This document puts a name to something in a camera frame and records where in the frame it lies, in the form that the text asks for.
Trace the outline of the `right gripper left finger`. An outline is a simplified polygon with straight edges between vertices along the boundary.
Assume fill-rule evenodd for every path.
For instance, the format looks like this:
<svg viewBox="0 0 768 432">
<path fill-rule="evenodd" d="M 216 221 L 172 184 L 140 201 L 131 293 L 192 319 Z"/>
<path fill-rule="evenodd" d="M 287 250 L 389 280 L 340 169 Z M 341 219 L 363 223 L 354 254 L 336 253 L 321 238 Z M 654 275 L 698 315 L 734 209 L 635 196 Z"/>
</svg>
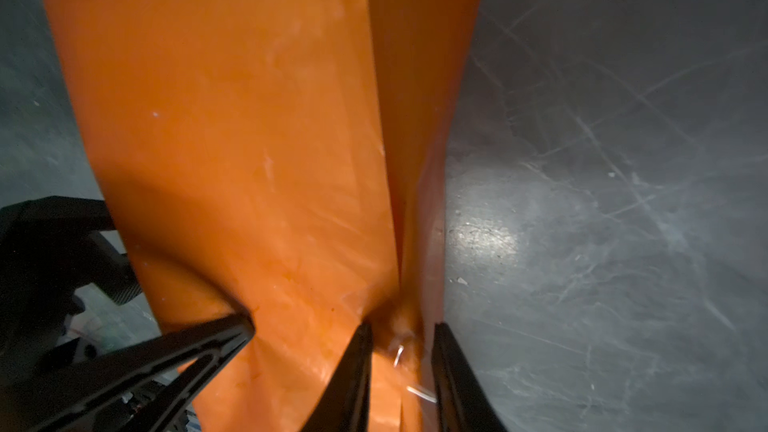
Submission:
<svg viewBox="0 0 768 432">
<path fill-rule="evenodd" d="M 361 323 L 302 432 L 368 430 L 373 345 L 372 326 Z"/>
</svg>

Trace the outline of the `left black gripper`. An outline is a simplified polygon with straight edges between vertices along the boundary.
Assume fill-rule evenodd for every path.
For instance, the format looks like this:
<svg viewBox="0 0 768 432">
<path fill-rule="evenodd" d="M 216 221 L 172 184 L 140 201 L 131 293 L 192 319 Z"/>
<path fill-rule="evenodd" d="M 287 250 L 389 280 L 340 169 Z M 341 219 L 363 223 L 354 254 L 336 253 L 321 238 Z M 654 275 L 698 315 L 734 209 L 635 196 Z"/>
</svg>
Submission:
<svg viewBox="0 0 768 432">
<path fill-rule="evenodd" d="M 126 254 L 103 235 L 115 228 L 97 199 L 49 196 L 2 208 L 2 383 L 48 369 L 69 319 L 85 309 L 78 288 L 94 284 L 117 305 L 140 293 Z M 164 431 L 254 333 L 248 317 L 233 314 L 32 378 L 23 383 L 23 429 L 62 431 L 182 366 L 122 428 Z"/>
</svg>

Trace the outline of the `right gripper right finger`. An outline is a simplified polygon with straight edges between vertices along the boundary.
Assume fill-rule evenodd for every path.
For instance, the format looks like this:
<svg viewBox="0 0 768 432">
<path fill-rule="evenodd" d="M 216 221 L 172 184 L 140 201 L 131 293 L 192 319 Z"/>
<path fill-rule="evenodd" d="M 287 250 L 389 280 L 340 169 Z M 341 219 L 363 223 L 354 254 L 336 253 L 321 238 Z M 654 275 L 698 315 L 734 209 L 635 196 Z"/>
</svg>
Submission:
<svg viewBox="0 0 768 432">
<path fill-rule="evenodd" d="M 434 327 L 431 365 L 440 431 L 507 431 L 447 323 Z"/>
</svg>

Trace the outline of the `yellow orange wrapping paper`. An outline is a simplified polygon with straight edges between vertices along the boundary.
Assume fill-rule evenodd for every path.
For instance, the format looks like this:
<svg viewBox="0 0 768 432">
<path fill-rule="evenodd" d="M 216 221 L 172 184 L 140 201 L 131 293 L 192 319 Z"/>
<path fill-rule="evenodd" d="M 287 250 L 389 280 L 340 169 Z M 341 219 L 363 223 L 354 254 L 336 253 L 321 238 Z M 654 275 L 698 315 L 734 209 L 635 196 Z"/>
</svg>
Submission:
<svg viewBox="0 0 768 432">
<path fill-rule="evenodd" d="M 241 306 L 207 431 L 297 431 L 353 332 L 369 427 L 434 431 L 445 155 L 480 0 L 44 0 L 86 154 L 162 330 Z"/>
</svg>

